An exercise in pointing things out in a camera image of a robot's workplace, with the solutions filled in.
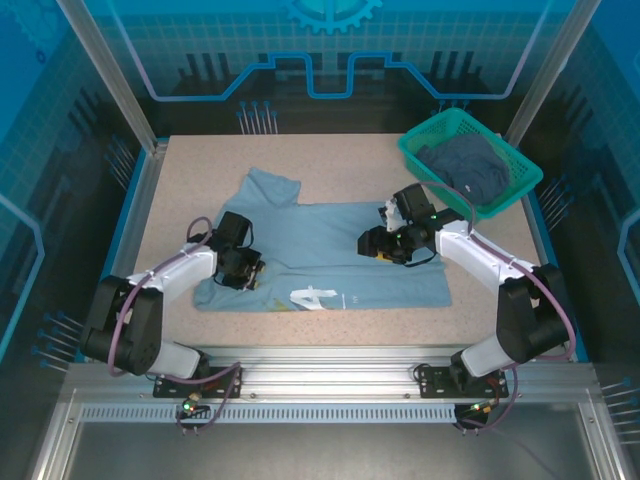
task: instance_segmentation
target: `light blue t-shirt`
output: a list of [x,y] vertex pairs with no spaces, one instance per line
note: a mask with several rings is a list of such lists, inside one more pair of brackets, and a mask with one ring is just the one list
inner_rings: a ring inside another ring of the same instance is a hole
[[[439,257],[406,268],[358,255],[362,233],[382,224],[380,203],[299,205],[300,182],[251,169],[223,207],[253,223],[255,250],[265,270],[253,291],[204,280],[199,310],[271,312],[321,309],[446,307],[451,297]],[[416,252],[414,261],[431,255]]]

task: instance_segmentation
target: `dark gray cloth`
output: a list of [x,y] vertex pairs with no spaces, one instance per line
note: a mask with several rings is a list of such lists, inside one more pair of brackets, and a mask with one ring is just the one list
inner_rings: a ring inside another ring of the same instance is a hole
[[488,205],[509,186],[509,168],[478,133],[458,135],[433,148],[425,145],[416,157],[474,205]]

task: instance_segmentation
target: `white label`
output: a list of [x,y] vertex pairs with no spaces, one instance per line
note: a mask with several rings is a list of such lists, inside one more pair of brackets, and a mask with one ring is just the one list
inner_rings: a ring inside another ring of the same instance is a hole
[[337,296],[338,293],[335,290],[316,290],[311,285],[307,290],[294,290],[289,295],[289,300],[293,303],[306,308],[307,310],[326,310],[320,304],[320,298],[330,298]]

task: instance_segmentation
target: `t-shirt sleeve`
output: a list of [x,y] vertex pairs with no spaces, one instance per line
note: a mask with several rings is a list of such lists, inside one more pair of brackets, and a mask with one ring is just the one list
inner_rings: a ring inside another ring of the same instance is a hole
[[265,203],[276,208],[297,204],[300,182],[252,168],[242,182],[238,193],[229,199],[226,210],[238,207],[264,207]]

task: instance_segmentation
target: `gear logo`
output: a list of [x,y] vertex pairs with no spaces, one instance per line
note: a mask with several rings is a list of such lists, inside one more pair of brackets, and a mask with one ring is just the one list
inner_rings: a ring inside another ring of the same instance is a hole
[[13,14],[15,21],[39,50],[56,38],[60,14],[55,0],[0,0],[0,13]]
[[373,18],[372,10],[382,6],[382,0],[285,0],[289,20],[297,20],[302,28],[313,33],[336,30],[347,33],[351,26],[360,28],[360,21]]

